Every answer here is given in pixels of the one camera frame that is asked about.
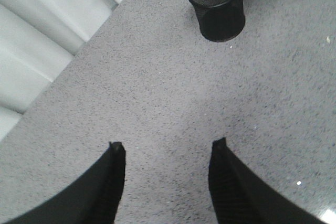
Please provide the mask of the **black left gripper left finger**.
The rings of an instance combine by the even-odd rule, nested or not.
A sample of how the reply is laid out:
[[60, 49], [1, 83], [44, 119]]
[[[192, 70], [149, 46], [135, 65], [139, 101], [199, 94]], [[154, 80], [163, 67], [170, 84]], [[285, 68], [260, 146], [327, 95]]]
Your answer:
[[67, 188], [9, 223], [114, 223], [125, 182], [126, 151], [109, 144]]

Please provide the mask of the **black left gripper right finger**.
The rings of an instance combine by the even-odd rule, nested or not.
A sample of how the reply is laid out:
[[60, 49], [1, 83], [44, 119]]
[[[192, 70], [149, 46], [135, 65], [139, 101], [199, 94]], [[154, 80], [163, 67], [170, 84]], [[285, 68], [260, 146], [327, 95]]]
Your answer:
[[221, 137], [212, 142], [208, 188], [219, 223], [328, 223], [331, 143]]

